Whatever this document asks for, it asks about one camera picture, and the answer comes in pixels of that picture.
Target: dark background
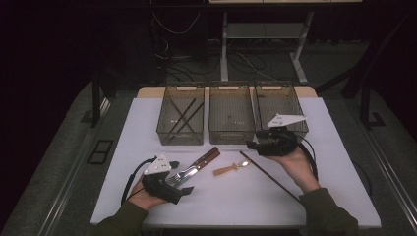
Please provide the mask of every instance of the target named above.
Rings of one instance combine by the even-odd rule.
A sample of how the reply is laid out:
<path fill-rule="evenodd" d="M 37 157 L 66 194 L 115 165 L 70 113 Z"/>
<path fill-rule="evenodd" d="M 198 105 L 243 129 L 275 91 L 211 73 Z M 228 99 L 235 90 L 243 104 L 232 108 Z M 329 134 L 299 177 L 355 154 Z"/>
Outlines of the dark background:
<path fill-rule="evenodd" d="M 378 59 L 370 82 L 417 140 L 414 73 L 417 14 L 415 9 L 405 7 L 409 2 L 374 0 L 364 1 L 360 8 L 321 9 L 316 12 L 309 41 L 361 40 L 375 42 L 374 48 L 378 48 L 378 42 L 396 26 L 401 16 L 414 11 Z M 182 3 L 200 4 L 201 1 L 178 1 Z M 162 77 L 156 68 L 160 65 L 153 56 L 153 48 L 157 45 L 158 34 L 163 32 L 154 27 L 149 13 L 86 12 L 76 5 L 74 1 L 0 1 L 0 184 L 3 194 L 0 230 L 71 103 L 90 82 L 91 75 L 97 73 L 105 79 L 101 87 L 107 96 L 114 96 L 119 89 L 158 84 L 158 81 L 143 81 L 139 75 Z M 176 19 L 171 21 L 171 27 L 180 29 L 182 22 L 188 24 L 194 14 L 178 17 L 176 13 L 164 12 L 161 17 Z M 205 48 L 207 38 L 220 37 L 221 16 L 218 12 L 203 14 L 197 22 L 198 28 L 186 35 L 167 38 L 177 42 L 178 48 L 184 46 L 182 44 Z M 236 20 L 242 20 L 239 16 L 242 14 L 236 15 Z M 265 18 L 277 19 L 278 16 L 271 14 L 250 20 L 264 21 Z M 135 53 L 127 50 L 132 46 L 137 49 Z M 195 56 L 205 56 L 204 51 L 199 52 Z"/>

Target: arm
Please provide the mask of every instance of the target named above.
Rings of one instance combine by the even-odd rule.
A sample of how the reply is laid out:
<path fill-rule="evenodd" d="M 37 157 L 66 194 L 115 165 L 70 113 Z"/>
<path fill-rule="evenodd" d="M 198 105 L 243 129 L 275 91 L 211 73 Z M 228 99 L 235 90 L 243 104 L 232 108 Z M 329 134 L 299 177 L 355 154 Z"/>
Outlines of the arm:
<path fill-rule="evenodd" d="M 303 191 L 300 200 L 306 210 L 309 236 L 358 235 L 358 221 L 339 207 L 328 190 L 320 186 L 301 149 L 296 148 L 286 156 L 268 158 L 278 162 Z"/>
<path fill-rule="evenodd" d="M 144 190 L 141 178 L 133 188 L 131 196 L 116 214 L 99 222 L 93 229 L 92 235 L 139 235 L 148 211 L 164 203 L 165 200 L 152 196 Z"/>

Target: sleeve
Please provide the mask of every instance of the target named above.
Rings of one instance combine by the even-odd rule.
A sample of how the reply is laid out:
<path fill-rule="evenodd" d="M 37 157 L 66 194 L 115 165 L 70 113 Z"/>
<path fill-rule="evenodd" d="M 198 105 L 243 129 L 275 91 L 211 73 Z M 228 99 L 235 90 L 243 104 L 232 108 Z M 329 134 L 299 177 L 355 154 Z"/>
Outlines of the sleeve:
<path fill-rule="evenodd" d="M 138 236 L 147 216 L 146 210 L 126 201 L 116 214 L 99 222 L 93 229 L 92 235 Z"/>
<path fill-rule="evenodd" d="M 327 189 L 321 188 L 300 196 L 307 215 L 309 236 L 357 236 L 358 220 L 339 207 Z"/>

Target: knife blade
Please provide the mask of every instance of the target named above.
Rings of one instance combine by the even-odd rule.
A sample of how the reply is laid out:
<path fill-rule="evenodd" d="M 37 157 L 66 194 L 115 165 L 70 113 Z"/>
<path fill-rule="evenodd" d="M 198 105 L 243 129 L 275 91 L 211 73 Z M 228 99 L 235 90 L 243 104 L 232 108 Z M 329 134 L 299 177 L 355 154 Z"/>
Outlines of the knife blade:
<path fill-rule="evenodd" d="M 211 150 L 209 150 L 206 154 L 204 154 L 202 157 L 198 158 L 196 161 L 194 161 L 187 169 L 183 171 L 183 174 L 181 174 L 181 179 L 173 185 L 173 187 L 177 188 L 181 185 L 183 185 L 187 180 L 189 180 L 191 177 L 193 177 L 197 172 L 199 172 L 201 169 L 203 169 L 206 165 L 208 165 L 210 162 L 212 162 L 216 157 L 220 155 L 220 151 L 218 151 L 217 147 L 213 147 Z"/>

